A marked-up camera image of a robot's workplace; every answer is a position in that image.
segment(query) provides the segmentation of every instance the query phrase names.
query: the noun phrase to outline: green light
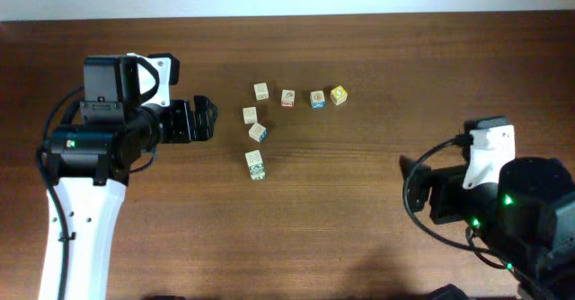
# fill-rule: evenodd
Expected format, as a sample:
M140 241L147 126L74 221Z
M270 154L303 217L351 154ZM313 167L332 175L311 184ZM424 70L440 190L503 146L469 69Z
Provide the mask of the green light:
M509 195L505 195L505 198L503 199L503 203L505 204L505 206L512 205L513 199Z

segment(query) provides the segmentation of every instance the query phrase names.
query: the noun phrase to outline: green and white cube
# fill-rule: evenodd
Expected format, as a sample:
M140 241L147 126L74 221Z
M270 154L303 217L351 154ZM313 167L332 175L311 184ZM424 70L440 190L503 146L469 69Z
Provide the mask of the green and white cube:
M263 166L260 150L251 151L245 154L245 160L250 169L252 180L263 180L266 178L266 169Z

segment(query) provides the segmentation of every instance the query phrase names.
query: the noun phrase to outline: block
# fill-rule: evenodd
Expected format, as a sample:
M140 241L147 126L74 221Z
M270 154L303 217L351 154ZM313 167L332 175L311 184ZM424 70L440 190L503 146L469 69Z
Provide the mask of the block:
M284 90L281 92L281 106L282 107L294 107L294 101L296 100L296 92L293 90Z
M252 128L250 128L250 137L260 143L267 135L268 130L258 123L253 124Z
M255 124L258 122L258 113L255 110L255 107L243 109L243 122L246 124Z
M254 84L253 90L255 91L256 100L268 99L270 97L270 93L268 92L268 85L266 83Z
M335 89L332 90L330 98L332 98L332 101L336 106L341 105L348 99L348 93L345 92L345 89L343 89L341 85L338 85Z
M316 109L325 107L325 97L323 96L323 91L310 93L310 99L312 101L312 108Z
M263 180L266 178L266 169L263 166L260 150L251 151L245 154L245 161L250 169L252 180Z

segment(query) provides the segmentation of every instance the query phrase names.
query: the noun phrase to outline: cable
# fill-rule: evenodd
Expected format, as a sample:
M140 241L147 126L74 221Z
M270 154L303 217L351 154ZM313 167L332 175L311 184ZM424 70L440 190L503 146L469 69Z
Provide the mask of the cable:
M153 149L153 151L152 151L153 154L152 154L152 158L150 159L150 161L148 161L146 164L138 167L137 169L130 171L130 174L142 172L143 170L146 170L147 168L152 166L152 164L154 164L155 159L158 157L158 147L154 146L152 149Z
M467 227L467 229L465 229L465 239L467 239L467 242L469 243L469 246L475 248L475 244L473 243L473 238L477 237L475 234L473 234L473 230L471 227ZM498 264L495 263L491 260L489 260L488 258L486 258L485 256L483 256L483 254L479 253L478 251L474 251L473 253L475 253L475 256L477 256L477 258L479 258L479 260L481 260L483 263L489 265L490 267L494 268L494 269L506 269L507 266L503 265L503 264Z
M60 270L60 285L58 287L57 299L64 300L66 297L66 283L68 280L68 261L70 253L70 234L68 232L68 223L66 221L66 215L64 214L64 209L62 208L62 203L58 197L54 186L50 182L48 177L48 172L44 167L42 162L42 152L43 148L39 147L36 151L36 162L38 164L38 169L40 170L40 175L44 180L46 188L48 188L48 193L54 202L54 207L56 208L58 219L60 220L60 227L62 228L62 237L59 241L62 242L62 269Z
M431 148L430 150L428 150L428 152L426 152L424 155L422 155L419 160L417 160L417 162L413 165L413 168L411 168L411 171L409 172L409 174L405 178L405 182L403 183L403 206L405 207L405 211L410 216L413 223L416 226L418 226L422 231L427 233L429 236L435 238L436 240L438 240L438 241L440 241L446 245L449 245L451 247L455 247L459 250L485 253L485 254L495 256L495 257L499 257L499 254L497 254L495 251L483 249L483 248L476 248L476 247L473 247L470 245L458 243L458 242L449 240L449 239L441 236L440 234L435 233L431 229L427 228L413 214L413 212L411 211L410 205L409 205L409 198L408 197L409 197L409 193L410 193L410 182L411 182L411 179L413 179L413 175L415 175L415 172L420 168L420 166L425 161L427 161L427 159L429 159L433 154L435 154L435 153L437 153L437 152L439 152L439 151L441 151L447 147L453 146L453 145L462 145L467 140L468 140L468 137L466 135L458 135L454 138L451 138L451 139L439 144L438 146Z
M49 114L48 118L46 119L46 124L44 124L44 130L42 131L42 142L46 140L46 137L48 137L48 129L50 126L50 122L52 122L52 119L56 115L56 112L60 109L60 107L62 107L62 105L64 105L64 102L66 102L68 99L70 99L70 97L72 97L73 95L81 92L83 89L84 89L84 86L80 85L77 89L75 89L71 93L67 94L66 97L62 98L62 100L56 105L54 110L52 110L52 112Z

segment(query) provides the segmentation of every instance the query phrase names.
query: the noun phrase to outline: wood grain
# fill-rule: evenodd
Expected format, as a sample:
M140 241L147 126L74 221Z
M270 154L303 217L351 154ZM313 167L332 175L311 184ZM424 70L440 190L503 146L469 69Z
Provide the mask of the wood grain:
M518 155L575 171L574 29L574 12L4 22L0 297L37 296L48 211L33 153L49 111L82 83L83 58L165 51L181 61L172 97L205 94L220 118L211 141L160 146L131 178L109 299L382 298L447 283L512 295L508 273L411 224L398 158L504 114ZM267 101L255 101L259 82ZM311 109L310 91L338 84L345 103ZM279 106L281 89L296 91L294 109ZM270 131L262 144L243 123L249 106ZM258 148L265 181L243 157ZM454 149L430 163L461 160ZM463 240L462 225L437 229Z

